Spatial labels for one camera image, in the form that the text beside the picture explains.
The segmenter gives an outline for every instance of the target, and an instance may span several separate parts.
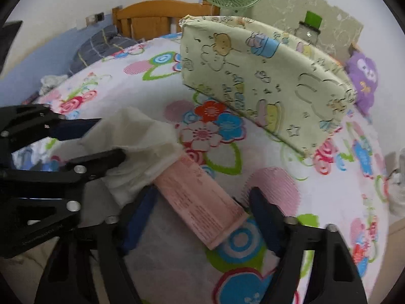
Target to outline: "wooden bed frame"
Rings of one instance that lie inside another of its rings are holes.
[[[170,34],[172,19],[178,24],[187,15],[218,16],[219,8],[205,0],[202,5],[174,0],[151,0],[124,9],[113,8],[112,13],[113,23],[119,33],[136,40],[150,40]]]

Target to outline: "pillow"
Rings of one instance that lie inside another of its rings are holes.
[[[81,45],[70,64],[70,74],[76,74],[96,61],[137,43],[118,34],[115,25],[109,25]]]
[[[180,26],[183,83],[305,156],[315,153],[352,108],[356,92],[343,68],[292,34],[229,16],[186,16]],[[229,121],[223,126],[240,129]],[[215,127],[221,129],[219,119]]]
[[[356,106],[367,116],[374,104],[374,92],[378,86],[375,63],[362,52],[355,51],[346,63],[346,72],[357,91]]]

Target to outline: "bed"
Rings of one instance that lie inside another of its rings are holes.
[[[179,138],[187,130],[211,122],[215,125],[211,131],[223,140],[196,151],[192,149],[194,139],[188,139],[182,141],[185,152],[240,202],[246,202],[250,188],[259,186],[272,203],[303,224],[336,224],[369,297],[388,234],[388,189],[377,133],[354,108],[313,158],[303,158],[222,103],[184,86],[181,34],[170,34],[169,18],[212,11],[217,12],[210,5],[173,1],[114,9],[113,22],[124,35],[152,40],[99,60],[38,103],[50,104],[69,119],[104,118],[134,106],[153,119],[173,124]],[[86,152],[77,141],[44,139],[17,152],[15,163],[18,168],[56,170],[63,161],[83,154]],[[102,181],[88,185],[82,226],[100,223],[118,211]],[[41,255],[43,265],[48,253]],[[313,252],[306,252],[294,304],[303,301],[312,259]],[[162,198],[138,247],[125,260],[140,297],[150,304],[259,303],[278,262],[266,249],[253,218],[208,251]],[[12,264],[2,261],[2,269],[15,270]],[[33,275],[33,282],[38,282],[41,269],[37,267]],[[8,281],[18,288],[18,278],[10,276]]]

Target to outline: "floral bedsheet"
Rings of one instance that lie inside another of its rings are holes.
[[[246,202],[249,189],[259,186],[303,224],[336,224],[369,296],[388,233],[386,171],[369,121],[350,110],[315,155],[304,159],[222,103],[182,85],[179,49],[178,42],[162,38],[127,48],[79,72],[39,103],[69,119],[102,118],[135,106],[172,123],[187,154],[232,197]],[[45,139],[17,152],[15,163],[54,170],[72,158],[63,154],[64,145]],[[312,259],[313,252],[306,252],[295,304],[305,296]],[[209,251],[163,199],[126,257],[141,298],[150,304],[259,303],[277,262],[252,217]]]

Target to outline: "white tissue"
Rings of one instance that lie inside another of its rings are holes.
[[[125,151],[125,161],[103,178],[122,207],[183,152],[172,125],[153,120],[133,107],[102,119],[84,135],[81,143],[90,154],[114,148]]]
[[[53,88],[56,88],[59,85],[61,85],[67,78],[68,76],[66,74],[61,76],[45,75],[41,79],[42,87],[39,90],[39,96],[44,96],[45,94],[50,92]]]

